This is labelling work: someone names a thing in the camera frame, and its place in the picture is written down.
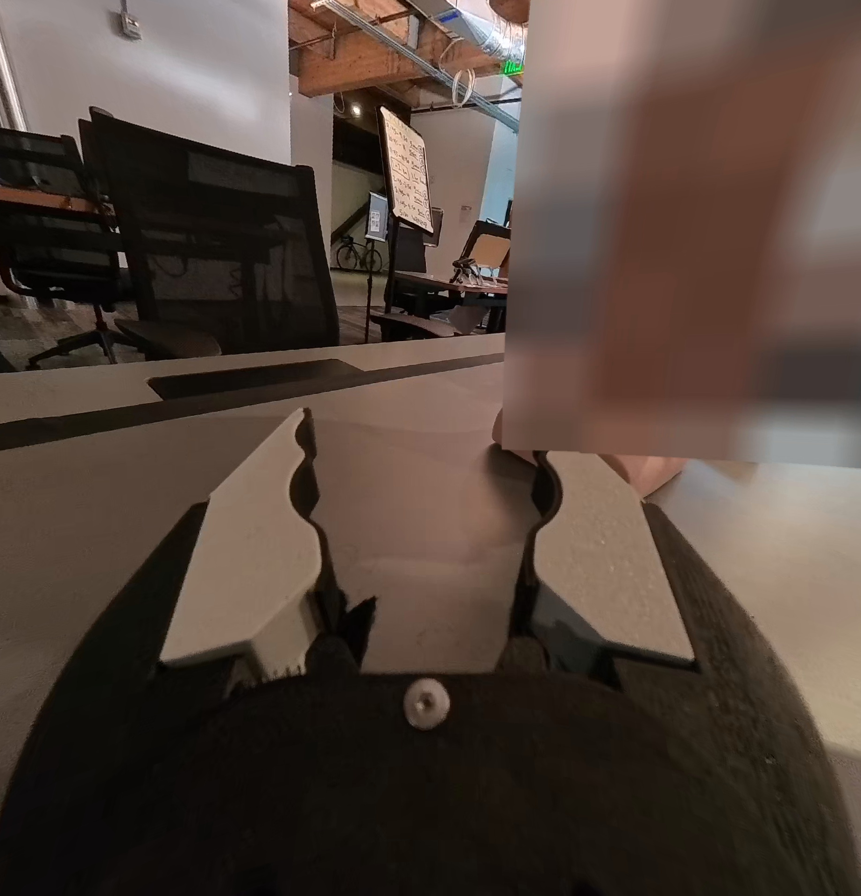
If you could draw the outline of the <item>wooden desk with black legs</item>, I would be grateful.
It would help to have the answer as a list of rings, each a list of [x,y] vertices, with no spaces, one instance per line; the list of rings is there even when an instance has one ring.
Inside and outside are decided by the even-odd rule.
[[[98,203],[84,197],[63,196],[0,185],[0,203],[32,209],[36,213],[65,211],[71,215],[97,215],[112,218],[110,203]]]

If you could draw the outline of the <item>small dark desktop gadget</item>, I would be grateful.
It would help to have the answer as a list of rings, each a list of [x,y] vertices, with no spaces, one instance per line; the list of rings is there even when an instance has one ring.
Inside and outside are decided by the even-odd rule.
[[[459,259],[453,263],[454,273],[450,286],[459,292],[501,293],[508,289],[508,278],[498,276],[499,268],[484,267],[474,259]]]

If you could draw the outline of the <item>whiteboard on stand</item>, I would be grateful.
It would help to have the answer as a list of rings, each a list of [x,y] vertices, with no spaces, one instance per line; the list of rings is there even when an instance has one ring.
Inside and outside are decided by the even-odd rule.
[[[388,285],[384,309],[391,312],[398,273],[423,272],[424,241],[434,223],[423,138],[387,106],[377,110],[380,151],[388,201]]]

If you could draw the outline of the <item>wooden table with dark legs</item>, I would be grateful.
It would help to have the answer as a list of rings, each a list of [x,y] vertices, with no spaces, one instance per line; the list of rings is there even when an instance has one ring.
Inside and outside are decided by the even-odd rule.
[[[486,334],[504,333],[508,290],[501,293],[459,292],[449,281],[426,273],[396,272],[388,287],[384,310],[444,321],[462,335],[482,328]]]

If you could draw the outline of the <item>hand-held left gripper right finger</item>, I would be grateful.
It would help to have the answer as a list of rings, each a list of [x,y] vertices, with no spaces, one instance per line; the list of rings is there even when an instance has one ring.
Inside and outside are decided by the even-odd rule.
[[[604,673],[614,660],[689,670],[696,658],[642,502],[593,454],[536,455],[539,513],[515,585],[515,636],[550,668]]]

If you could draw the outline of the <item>sign stand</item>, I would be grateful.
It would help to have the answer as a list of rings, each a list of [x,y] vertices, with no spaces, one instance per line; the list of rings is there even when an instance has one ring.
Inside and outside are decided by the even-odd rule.
[[[389,208],[388,198],[380,194],[370,192],[367,209],[365,239],[366,254],[364,267],[367,272],[367,293],[364,316],[363,343],[369,342],[369,328],[371,315],[371,302],[373,293],[373,281],[375,273],[383,271],[383,261],[376,261],[375,256],[380,255],[377,243],[385,243],[388,240]]]

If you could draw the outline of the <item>grey office chair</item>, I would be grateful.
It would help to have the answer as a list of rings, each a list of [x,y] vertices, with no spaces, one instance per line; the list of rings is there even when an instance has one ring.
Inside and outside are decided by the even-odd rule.
[[[381,342],[409,342],[459,337],[462,333],[451,324],[436,319],[424,319],[400,313],[376,313],[369,321],[380,328]]]

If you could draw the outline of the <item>silver air duct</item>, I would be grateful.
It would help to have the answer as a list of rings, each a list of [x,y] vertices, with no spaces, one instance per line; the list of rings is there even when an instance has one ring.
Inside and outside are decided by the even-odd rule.
[[[488,1],[409,1],[419,13],[486,56],[524,67],[527,26],[509,21]]]

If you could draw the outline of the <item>black mesh office chair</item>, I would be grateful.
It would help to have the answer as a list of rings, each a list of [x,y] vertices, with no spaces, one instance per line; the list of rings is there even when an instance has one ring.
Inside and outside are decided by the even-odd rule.
[[[90,108],[149,359],[337,347],[313,169],[264,161]]]

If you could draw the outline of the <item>bicycle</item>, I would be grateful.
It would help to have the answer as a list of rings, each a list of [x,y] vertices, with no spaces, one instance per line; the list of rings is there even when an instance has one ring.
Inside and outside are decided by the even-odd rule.
[[[382,273],[384,261],[375,242],[368,239],[360,243],[350,234],[343,234],[335,252],[336,266],[342,271],[364,271],[367,273]]]

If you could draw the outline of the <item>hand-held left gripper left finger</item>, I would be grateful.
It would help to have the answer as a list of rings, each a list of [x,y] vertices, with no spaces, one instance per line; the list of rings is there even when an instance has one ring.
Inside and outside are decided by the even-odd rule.
[[[320,497],[311,411],[295,409],[208,501],[160,662],[240,657],[256,676],[301,676],[336,629],[336,579],[312,519]]]

